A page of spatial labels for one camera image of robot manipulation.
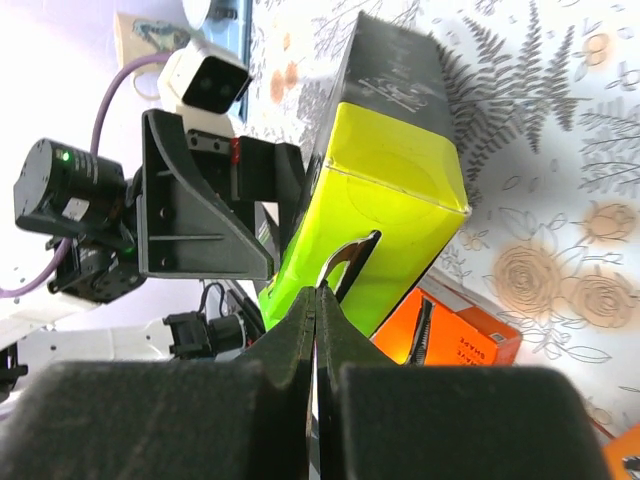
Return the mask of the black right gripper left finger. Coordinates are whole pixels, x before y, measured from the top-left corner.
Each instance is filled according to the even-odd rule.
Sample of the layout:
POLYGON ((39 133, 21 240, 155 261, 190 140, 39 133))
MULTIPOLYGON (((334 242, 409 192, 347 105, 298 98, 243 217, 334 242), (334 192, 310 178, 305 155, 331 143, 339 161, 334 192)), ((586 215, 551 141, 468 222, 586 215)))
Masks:
POLYGON ((230 362, 67 362, 25 392, 5 479, 304 479, 316 292, 230 362))

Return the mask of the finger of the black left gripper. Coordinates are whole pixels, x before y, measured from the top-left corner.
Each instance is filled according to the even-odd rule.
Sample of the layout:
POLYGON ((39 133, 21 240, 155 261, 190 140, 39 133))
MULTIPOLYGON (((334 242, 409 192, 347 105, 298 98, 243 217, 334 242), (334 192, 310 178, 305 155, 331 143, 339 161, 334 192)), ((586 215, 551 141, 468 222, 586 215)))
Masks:
POLYGON ((231 199, 278 205, 278 246, 295 231, 305 171, 298 146, 241 136, 231 140, 231 199))

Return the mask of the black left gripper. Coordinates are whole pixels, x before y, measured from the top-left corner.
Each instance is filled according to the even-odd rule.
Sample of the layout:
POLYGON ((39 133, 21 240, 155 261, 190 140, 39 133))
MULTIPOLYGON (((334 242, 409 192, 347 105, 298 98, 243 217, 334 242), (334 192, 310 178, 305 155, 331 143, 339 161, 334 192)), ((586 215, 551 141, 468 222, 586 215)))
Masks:
POLYGON ((108 304, 143 285, 142 274, 268 279, 272 256, 198 169, 182 118, 148 110, 142 133, 142 182, 51 139, 31 147, 13 187, 15 224, 51 236, 46 248, 61 260, 49 293, 108 304))

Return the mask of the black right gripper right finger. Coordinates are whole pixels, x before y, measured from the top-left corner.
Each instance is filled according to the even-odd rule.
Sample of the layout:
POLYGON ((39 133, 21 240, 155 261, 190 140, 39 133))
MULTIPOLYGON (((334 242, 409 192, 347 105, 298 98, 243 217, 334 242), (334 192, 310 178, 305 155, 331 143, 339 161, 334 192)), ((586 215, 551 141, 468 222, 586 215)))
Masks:
POLYGON ((400 366, 316 292, 324 479, 606 479, 582 401, 539 367, 400 366))

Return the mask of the black green razor box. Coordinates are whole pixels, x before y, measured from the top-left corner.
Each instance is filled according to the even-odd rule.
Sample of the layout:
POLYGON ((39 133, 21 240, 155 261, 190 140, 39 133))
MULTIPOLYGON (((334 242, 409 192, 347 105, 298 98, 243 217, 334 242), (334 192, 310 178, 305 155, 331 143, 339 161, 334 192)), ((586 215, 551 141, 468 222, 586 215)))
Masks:
POLYGON ((436 41, 360 13, 316 135, 267 328, 327 283, 374 334, 469 215, 436 41))

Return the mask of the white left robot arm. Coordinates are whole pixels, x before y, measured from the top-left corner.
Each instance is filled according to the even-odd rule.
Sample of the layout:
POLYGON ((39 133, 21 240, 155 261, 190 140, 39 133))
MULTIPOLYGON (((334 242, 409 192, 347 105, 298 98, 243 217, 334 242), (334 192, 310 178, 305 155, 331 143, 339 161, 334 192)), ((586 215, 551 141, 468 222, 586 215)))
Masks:
POLYGON ((18 227, 57 259, 1 317, 1 393, 60 361, 226 358, 267 330, 240 282, 280 264, 304 177, 300 149, 188 127, 153 109, 142 164, 43 138, 14 187, 18 227))

